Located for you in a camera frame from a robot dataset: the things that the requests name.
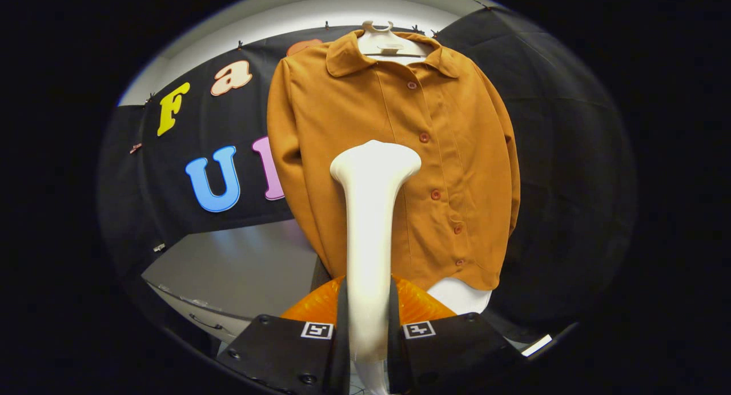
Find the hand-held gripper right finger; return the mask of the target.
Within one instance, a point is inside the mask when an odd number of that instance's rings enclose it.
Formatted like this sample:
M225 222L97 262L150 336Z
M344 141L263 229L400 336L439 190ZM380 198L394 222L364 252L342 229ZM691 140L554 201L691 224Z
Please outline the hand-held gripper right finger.
M478 313L454 313L417 285L392 276L388 380L399 394L475 394L525 364Z

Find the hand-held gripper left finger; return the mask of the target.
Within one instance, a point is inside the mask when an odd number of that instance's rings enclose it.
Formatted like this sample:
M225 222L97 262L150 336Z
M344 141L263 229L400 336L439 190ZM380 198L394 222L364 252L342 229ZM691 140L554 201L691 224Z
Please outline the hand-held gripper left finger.
M350 349L344 278L328 281L281 316L261 314L216 361L248 394L347 394Z

